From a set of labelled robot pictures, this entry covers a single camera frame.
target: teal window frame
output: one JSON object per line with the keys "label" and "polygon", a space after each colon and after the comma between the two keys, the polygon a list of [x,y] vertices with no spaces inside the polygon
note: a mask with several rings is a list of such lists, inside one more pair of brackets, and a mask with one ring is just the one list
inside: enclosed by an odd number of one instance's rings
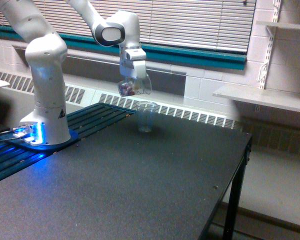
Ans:
{"label": "teal window frame", "polygon": [[[80,48],[83,50],[100,51],[108,54],[119,54],[118,46],[104,47],[96,44],[89,36],[59,33],[68,47]],[[0,38],[22,40],[22,38],[10,26],[0,25]],[[244,70],[247,56],[226,52],[189,49],[181,47],[142,44],[146,52],[147,60],[164,61],[172,64],[187,66],[208,66],[223,69]]]}

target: black metal rail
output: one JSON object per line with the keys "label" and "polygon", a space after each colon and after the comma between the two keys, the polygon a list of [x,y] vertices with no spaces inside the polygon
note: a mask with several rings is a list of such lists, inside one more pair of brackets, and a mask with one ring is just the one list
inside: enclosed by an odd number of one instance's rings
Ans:
{"label": "black metal rail", "polygon": [[[97,103],[68,114],[69,128],[84,139],[124,118],[135,111]],[[23,149],[7,142],[0,142],[0,181],[22,169],[50,156],[51,153]]]}

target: blue led light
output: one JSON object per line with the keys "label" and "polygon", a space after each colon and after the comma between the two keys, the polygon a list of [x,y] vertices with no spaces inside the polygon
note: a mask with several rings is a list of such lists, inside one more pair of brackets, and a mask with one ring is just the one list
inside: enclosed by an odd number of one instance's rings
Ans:
{"label": "blue led light", "polygon": [[33,127],[33,133],[31,134],[31,136],[34,137],[35,141],[38,144],[42,144],[44,142],[45,136],[44,136],[44,129],[42,123],[38,122]]}

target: table leg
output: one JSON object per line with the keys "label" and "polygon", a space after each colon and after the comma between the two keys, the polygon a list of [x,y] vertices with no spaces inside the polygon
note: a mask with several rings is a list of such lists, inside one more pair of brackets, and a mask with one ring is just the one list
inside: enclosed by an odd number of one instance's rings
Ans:
{"label": "table leg", "polygon": [[238,211],[238,206],[240,201],[240,194],[241,194],[242,184],[244,181],[244,175],[246,170],[246,164],[247,161],[246,159],[244,159],[232,181],[229,204],[228,204],[225,225],[223,230],[223,237],[222,237],[223,240],[231,240],[234,233],[236,216],[237,216],[237,211]]}

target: white brick wall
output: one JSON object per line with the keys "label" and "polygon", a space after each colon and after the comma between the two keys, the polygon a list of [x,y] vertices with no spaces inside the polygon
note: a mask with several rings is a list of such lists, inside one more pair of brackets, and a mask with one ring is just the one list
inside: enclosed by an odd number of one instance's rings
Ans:
{"label": "white brick wall", "polygon": [[[300,127],[300,122],[298,121],[297,125],[295,121],[296,117],[300,119],[300,113],[268,107],[264,107],[261,113],[255,113],[253,107],[247,104],[212,97],[216,89],[230,83],[252,87],[259,86],[259,70],[265,60],[269,34],[265,26],[255,23],[256,21],[271,21],[273,14],[272,0],[257,1],[247,54],[247,64],[244,71],[211,70],[206,68],[205,72],[207,74],[201,78],[200,86],[197,84],[198,81],[196,81],[196,84],[193,84],[193,78],[187,77],[185,97],[191,99],[192,104],[194,104],[194,101],[197,101],[196,106],[200,106],[200,103],[202,106],[205,106],[205,102],[209,102],[216,105],[213,109],[219,109],[221,112],[229,115],[235,115],[239,112],[240,116],[244,115],[265,121],[269,121],[271,116],[271,121],[275,119],[276,122],[281,124]],[[300,24],[300,0],[283,0],[279,21]],[[199,95],[198,98],[195,98],[198,87],[200,89]],[[300,93],[300,31],[277,30],[266,87],[273,90]],[[280,115],[288,115],[290,117],[282,118]]]}
{"label": "white brick wall", "polygon": [[[272,2],[272,0],[257,1],[254,22],[272,20],[274,13]],[[300,24],[300,0],[283,0],[279,21]],[[227,84],[248,85],[256,88],[259,86],[258,75],[265,60],[268,39],[266,27],[254,24],[247,54],[247,64],[243,71],[211,67],[194,68],[150,61],[147,62],[147,68],[165,73],[186,75],[183,101],[185,105],[222,112],[233,118],[245,116],[265,121],[275,119],[281,124],[300,127],[300,121],[296,124],[296,121],[293,120],[296,117],[300,119],[300,113],[285,112],[268,107],[263,107],[260,113],[256,113],[253,105],[213,97],[213,92],[216,89]],[[17,48],[25,47],[25,44],[19,41],[0,40],[0,68],[30,74],[29,67],[24,64],[25,60],[18,55],[12,45]],[[69,53],[73,57],[88,57],[92,60],[97,58],[96,53],[78,50],[70,50]],[[278,29],[266,87],[300,93],[300,31]],[[283,115],[290,117],[283,119],[280,117]]]}

